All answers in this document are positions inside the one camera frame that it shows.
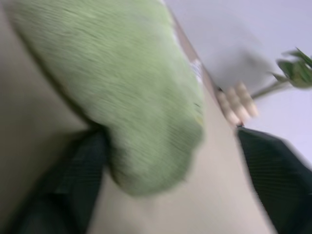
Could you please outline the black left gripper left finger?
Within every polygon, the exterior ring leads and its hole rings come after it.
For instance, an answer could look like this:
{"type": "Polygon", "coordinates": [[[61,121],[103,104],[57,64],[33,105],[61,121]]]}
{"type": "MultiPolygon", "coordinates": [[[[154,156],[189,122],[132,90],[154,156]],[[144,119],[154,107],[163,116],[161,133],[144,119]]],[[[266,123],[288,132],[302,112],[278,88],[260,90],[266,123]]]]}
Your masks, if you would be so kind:
{"type": "Polygon", "coordinates": [[[9,223],[11,234],[85,234],[109,157],[109,135],[85,132],[71,142],[9,223]]]}

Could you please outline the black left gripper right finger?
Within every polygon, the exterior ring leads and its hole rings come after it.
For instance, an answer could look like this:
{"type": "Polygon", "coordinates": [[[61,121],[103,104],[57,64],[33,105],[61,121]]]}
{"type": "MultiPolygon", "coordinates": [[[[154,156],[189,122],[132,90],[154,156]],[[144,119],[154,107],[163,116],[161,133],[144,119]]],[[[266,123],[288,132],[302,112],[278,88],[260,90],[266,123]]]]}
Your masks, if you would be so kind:
{"type": "Polygon", "coordinates": [[[253,187],[279,234],[312,232],[312,172],[285,140],[237,128],[253,187]]]}

